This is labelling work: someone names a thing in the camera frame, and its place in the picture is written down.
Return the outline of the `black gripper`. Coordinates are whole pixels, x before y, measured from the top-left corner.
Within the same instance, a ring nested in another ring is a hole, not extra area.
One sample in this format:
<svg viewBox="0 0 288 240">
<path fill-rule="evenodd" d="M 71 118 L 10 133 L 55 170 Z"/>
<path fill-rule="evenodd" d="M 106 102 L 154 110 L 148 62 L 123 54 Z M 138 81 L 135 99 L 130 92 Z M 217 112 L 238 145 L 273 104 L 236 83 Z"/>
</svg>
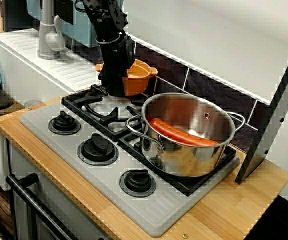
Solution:
<svg viewBox="0 0 288 240">
<path fill-rule="evenodd" d="M 113 41 L 99 42 L 99 46 L 104 64 L 98 79 L 109 95 L 123 97 L 123 79 L 128 77 L 127 70 L 134 63 L 132 39 L 127 34 L 119 34 L 118 38 Z M 112 75 L 115 75 L 114 89 L 112 87 Z"/>
</svg>

